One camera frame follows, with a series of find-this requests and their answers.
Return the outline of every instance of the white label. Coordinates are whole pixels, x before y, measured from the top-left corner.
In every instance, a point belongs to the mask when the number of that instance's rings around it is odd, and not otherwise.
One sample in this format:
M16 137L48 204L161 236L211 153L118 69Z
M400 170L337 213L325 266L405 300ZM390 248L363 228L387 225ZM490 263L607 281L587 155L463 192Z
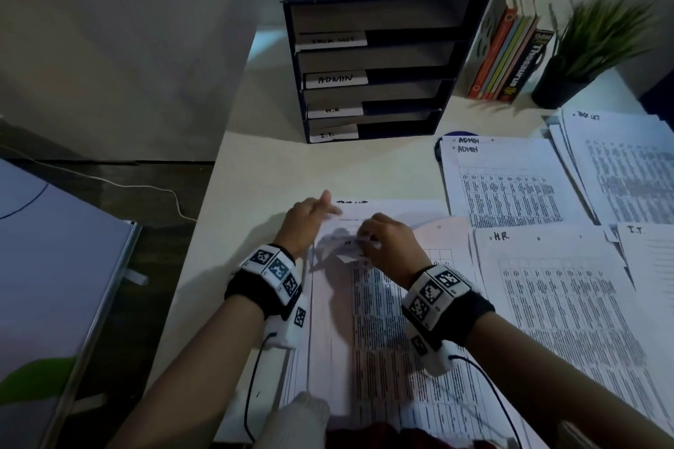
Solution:
M308 110L307 119L347 118L350 115L363 115L363 106L333 107L329 109Z
M325 87L343 87L347 85L365 85L365 70L331 71L325 73L307 73L304 76L305 89L322 89Z
M309 135L309 142L329 142L331 140L352 140L358 138L358 125L331 126Z
M300 34L295 42L295 51L366 46L367 38L364 31Z

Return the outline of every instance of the file organizer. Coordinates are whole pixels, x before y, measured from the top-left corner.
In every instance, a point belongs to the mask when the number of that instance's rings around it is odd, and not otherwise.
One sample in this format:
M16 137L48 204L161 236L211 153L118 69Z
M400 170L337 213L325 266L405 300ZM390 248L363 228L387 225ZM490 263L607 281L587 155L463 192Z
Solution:
M307 142L433 134L488 1L284 0Z

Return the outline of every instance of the black curved line on board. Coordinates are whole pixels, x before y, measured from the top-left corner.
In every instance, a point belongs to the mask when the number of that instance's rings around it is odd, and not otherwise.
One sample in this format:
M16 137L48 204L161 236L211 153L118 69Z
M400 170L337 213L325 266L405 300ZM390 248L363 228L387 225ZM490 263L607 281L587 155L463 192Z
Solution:
M40 193L39 193L39 194L37 194L34 198L32 198L30 201L28 201L28 203L26 203L25 205L23 205L21 208L19 208L19 209L17 209L17 210L14 210L12 213L8 213L7 215L0 216L0 220L6 219L8 216L12 216L12 215L14 215L15 213L19 213L21 210L25 210L27 207L29 207L31 204L33 204L35 201L37 201L37 200L38 200L38 197L40 197L42 194L45 193L45 190L46 190L46 188L47 188L48 186L49 186L49 183L45 183L44 188L40 190Z

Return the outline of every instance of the green shape on board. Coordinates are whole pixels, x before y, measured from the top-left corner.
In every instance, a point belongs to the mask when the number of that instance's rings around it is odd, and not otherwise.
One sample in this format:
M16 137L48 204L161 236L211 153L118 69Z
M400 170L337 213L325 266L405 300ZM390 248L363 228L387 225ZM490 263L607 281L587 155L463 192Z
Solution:
M62 394L74 365L74 357L39 359L24 364L0 382L0 405Z

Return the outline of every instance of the hand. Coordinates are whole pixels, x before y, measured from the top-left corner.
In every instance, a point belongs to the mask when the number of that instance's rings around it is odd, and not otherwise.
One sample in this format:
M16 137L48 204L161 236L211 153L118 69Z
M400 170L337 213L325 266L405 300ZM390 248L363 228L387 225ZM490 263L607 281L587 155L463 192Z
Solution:
M358 236L381 243L382 246L377 249L366 241L358 242L365 257L405 289L412 286L422 269L433 264L419 246L412 230L383 213L375 213L371 219L363 222Z
M286 214L273 243L282 246L297 259L311 246L325 217L341 215L342 210L331 204L332 195L324 190L320 199L309 197L296 202Z

